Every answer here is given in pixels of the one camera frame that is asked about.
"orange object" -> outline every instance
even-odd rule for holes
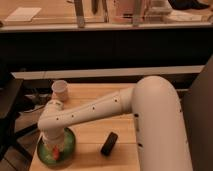
[[[52,155],[53,155],[53,158],[55,160],[58,160],[59,159],[59,156],[60,156],[60,151],[58,149],[58,147],[54,147],[53,150],[52,150]]]

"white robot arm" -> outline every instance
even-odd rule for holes
[[[38,128],[46,144],[63,142],[67,126],[132,112],[142,171],[193,171],[180,101],[165,79],[150,76],[134,87],[120,90],[73,109],[50,101]]]

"plate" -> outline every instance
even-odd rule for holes
[[[73,153],[75,149],[75,135],[69,129],[64,129],[64,150],[60,152],[60,156],[58,160],[55,160],[52,157],[52,151],[48,150],[40,138],[38,145],[37,145],[37,154],[42,163],[47,166],[57,166],[58,164],[62,163],[66,159],[68,159]]]

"paper cup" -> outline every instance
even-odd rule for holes
[[[67,85],[67,82],[64,80],[57,80],[52,84],[52,91],[62,102],[69,98]]]

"wooden surface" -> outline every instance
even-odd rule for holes
[[[34,25],[34,24],[62,24],[76,23],[75,7],[67,0],[0,0],[0,20],[4,25]],[[39,7],[41,11],[30,22],[4,21],[18,7]],[[83,0],[86,22],[104,22],[102,4],[94,15],[91,10],[91,1]]]
[[[64,108],[79,106],[110,92],[133,84],[70,84],[69,100]],[[136,135],[133,116],[120,115],[86,122],[70,127],[76,136],[76,150],[72,158],[57,168],[43,165],[35,151],[30,171],[139,171]],[[100,154],[109,133],[118,134],[118,140],[110,156]]]

